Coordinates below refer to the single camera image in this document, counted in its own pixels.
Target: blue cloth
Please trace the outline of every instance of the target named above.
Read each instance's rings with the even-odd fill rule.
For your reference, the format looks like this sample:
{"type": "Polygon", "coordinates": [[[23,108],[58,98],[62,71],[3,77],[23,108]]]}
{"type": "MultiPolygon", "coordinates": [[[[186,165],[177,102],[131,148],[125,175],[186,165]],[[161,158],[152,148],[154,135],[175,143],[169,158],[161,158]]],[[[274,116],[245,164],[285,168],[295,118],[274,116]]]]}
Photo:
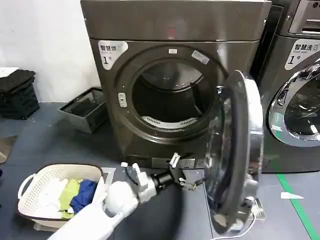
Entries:
{"type": "Polygon", "coordinates": [[[92,203],[97,185],[96,182],[90,180],[83,180],[80,183],[78,195],[74,196],[70,202],[70,206],[73,208],[75,214],[92,203]]]}

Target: green cloth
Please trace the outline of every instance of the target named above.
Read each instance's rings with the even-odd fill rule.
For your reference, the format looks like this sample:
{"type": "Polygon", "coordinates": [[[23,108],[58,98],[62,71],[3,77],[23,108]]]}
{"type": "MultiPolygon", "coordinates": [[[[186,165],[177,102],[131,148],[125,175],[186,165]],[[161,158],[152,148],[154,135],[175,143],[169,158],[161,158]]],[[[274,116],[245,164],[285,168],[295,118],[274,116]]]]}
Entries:
{"type": "Polygon", "coordinates": [[[74,196],[77,196],[80,189],[80,183],[83,180],[70,179],[66,184],[60,198],[60,211],[62,211],[62,217],[64,219],[71,219],[74,214],[68,213],[67,210],[71,208],[70,203],[74,196]]]}
{"type": "Polygon", "coordinates": [[[72,219],[75,216],[74,213],[68,213],[67,211],[62,212],[63,219],[72,219]]]}

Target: black plastic crate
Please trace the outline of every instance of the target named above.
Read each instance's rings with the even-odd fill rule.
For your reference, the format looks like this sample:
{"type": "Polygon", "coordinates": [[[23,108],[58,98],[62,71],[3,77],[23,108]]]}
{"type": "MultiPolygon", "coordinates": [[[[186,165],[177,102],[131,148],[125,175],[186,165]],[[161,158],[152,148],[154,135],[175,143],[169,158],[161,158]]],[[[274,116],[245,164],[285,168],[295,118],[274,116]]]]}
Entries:
{"type": "Polygon", "coordinates": [[[10,92],[0,92],[0,115],[9,119],[26,120],[38,108],[32,77],[10,92]]]}
{"type": "Polygon", "coordinates": [[[62,106],[59,111],[76,128],[86,133],[93,133],[108,118],[102,89],[92,87],[75,99],[62,106]]]}

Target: white wall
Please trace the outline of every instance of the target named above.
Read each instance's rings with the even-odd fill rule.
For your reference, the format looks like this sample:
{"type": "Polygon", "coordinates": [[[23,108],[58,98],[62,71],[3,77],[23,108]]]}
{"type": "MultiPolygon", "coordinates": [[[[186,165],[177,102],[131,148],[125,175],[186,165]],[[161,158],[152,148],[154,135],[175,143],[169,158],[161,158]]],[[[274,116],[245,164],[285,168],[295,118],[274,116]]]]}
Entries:
{"type": "Polygon", "coordinates": [[[80,0],[1,0],[0,67],[35,71],[40,102],[100,86],[80,0]]]}

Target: gray storage bin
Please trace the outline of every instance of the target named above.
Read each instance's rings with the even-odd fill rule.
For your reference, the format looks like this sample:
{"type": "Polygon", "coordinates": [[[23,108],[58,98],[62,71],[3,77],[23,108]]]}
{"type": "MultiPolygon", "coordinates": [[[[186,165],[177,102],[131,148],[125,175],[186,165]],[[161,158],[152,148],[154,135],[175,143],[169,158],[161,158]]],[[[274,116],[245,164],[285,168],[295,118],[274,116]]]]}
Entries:
{"type": "Polygon", "coordinates": [[[86,133],[93,133],[108,119],[104,94],[92,87],[59,109],[69,122],[86,133]]]}

